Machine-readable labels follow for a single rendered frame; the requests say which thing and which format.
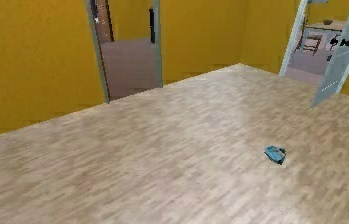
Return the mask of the brown wooden chair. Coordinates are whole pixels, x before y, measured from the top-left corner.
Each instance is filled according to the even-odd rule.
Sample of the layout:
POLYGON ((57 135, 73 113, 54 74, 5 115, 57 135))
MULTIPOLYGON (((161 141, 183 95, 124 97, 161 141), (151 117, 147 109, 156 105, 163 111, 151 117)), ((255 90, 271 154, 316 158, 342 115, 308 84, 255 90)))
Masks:
POLYGON ((304 32, 304 42, 302 44, 302 49, 305 51, 311 51, 315 55, 319 49, 319 46, 322 42, 323 35, 312 33, 308 31, 304 32))

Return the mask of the small blue object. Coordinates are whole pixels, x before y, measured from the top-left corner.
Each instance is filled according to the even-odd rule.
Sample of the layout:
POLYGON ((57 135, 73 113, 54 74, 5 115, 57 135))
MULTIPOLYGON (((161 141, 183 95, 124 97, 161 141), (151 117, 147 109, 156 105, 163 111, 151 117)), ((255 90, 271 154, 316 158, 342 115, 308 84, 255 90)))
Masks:
POLYGON ((286 150, 276 146, 267 146, 264 154, 274 163, 282 165, 286 158, 286 150))

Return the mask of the brown wooden room door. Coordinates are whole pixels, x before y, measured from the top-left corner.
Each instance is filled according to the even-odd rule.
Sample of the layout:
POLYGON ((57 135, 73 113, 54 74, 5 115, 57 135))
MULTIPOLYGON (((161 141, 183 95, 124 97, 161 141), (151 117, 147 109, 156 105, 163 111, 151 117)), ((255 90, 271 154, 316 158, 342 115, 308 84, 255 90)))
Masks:
POLYGON ((105 42, 113 42, 114 36, 109 11, 109 0, 96 0, 96 6, 100 38, 105 42))

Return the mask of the pale grey room door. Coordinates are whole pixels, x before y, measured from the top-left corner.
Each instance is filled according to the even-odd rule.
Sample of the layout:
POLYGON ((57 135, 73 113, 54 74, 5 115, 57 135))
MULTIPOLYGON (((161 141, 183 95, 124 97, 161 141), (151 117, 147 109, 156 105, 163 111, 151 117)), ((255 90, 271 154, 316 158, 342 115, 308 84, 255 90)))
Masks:
MULTIPOLYGON (((349 18, 339 41, 349 40, 349 18)), ((311 106, 315 107, 331 95, 338 92, 349 73, 349 46, 336 46, 329 64, 324 73, 324 77, 319 84, 311 106)))

